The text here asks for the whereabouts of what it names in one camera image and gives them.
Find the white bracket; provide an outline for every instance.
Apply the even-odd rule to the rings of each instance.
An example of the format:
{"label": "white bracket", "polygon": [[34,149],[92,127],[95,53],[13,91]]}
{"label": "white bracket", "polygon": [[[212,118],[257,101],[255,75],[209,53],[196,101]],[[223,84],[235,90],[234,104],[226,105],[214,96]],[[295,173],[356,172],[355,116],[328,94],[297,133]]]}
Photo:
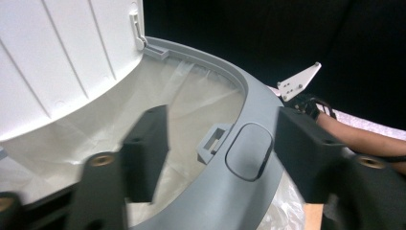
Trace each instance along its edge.
{"label": "white bracket", "polygon": [[134,33],[135,46],[137,47],[137,50],[142,51],[147,46],[147,39],[141,34],[140,24],[138,23],[138,11],[132,11],[129,14],[129,18]]}
{"label": "white bracket", "polygon": [[322,64],[316,62],[314,65],[308,67],[299,74],[282,82],[278,82],[278,89],[281,92],[282,99],[285,102],[288,102],[304,91],[321,67]]}

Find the screw hole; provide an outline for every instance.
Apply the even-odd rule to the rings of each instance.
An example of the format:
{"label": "screw hole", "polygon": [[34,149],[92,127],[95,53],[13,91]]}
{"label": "screw hole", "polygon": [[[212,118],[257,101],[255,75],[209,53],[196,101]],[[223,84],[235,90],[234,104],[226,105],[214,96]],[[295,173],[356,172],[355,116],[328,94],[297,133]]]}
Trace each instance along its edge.
{"label": "screw hole", "polygon": [[373,169],[381,170],[381,169],[385,168],[385,165],[382,162],[377,161],[377,160],[372,159],[367,156],[359,156],[358,162],[363,166],[373,168]]}
{"label": "screw hole", "polygon": [[101,155],[101,156],[93,158],[92,161],[91,161],[91,165],[93,167],[104,166],[104,165],[110,164],[113,161],[114,161],[113,156],[111,156],[111,155]]}

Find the gray plastic housing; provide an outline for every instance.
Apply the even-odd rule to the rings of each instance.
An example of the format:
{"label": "gray plastic housing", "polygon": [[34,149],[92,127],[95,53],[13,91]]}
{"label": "gray plastic housing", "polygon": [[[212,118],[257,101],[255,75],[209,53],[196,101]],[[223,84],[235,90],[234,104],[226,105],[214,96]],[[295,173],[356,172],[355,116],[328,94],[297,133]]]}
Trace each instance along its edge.
{"label": "gray plastic housing", "polygon": [[[237,85],[246,98],[237,121],[204,171],[167,208],[130,229],[256,229],[271,204],[283,172],[272,147],[281,101],[267,86],[223,59],[153,37],[147,41],[153,50],[147,48],[146,54],[152,53],[159,59],[182,58],[215,70]],[[247,125],[254,126],[251,137],[237,138]],[[233,147],[244,146],[245,142],[252,145],[249,142],[260,139],[264,133],[267,137],[262,140],[262,146],[269,147],[265,154],[263,151],[254,153],[264,161],[260,164],[262,172],[253,173],[258,160],[248,167],[239,165],[246,159],[244,154],[252,152]],[[233,155],[232,166],[227,165],[227,155]]]}

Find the hinge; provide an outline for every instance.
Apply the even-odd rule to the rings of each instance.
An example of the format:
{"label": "hinge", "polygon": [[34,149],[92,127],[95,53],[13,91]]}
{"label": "hinge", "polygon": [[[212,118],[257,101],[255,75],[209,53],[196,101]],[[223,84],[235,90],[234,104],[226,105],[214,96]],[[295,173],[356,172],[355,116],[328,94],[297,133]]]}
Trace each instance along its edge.
{"label": "hinge", "polygon": [[129,14],[129,18],[131,20],[132,31],[134,33],[135,46],[137,47],[137,50],[142,51],[147,46],[147,40],[141,33],[140,23],[138,21],[138,11],[132,11]]}

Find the metal bracket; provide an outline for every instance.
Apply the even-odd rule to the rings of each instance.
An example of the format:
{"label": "metal bracket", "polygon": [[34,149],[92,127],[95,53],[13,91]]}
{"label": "metal bracket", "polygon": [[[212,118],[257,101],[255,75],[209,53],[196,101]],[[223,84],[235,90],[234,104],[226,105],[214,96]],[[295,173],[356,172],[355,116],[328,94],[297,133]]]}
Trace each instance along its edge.
{"label": "metal bracket", "polygon": [[278,82],[278,89],[281,92],[282,99],[285,102],[289,102],[289,100],[304,91],[321,67],[322,64],[316,62],[299,74]]}

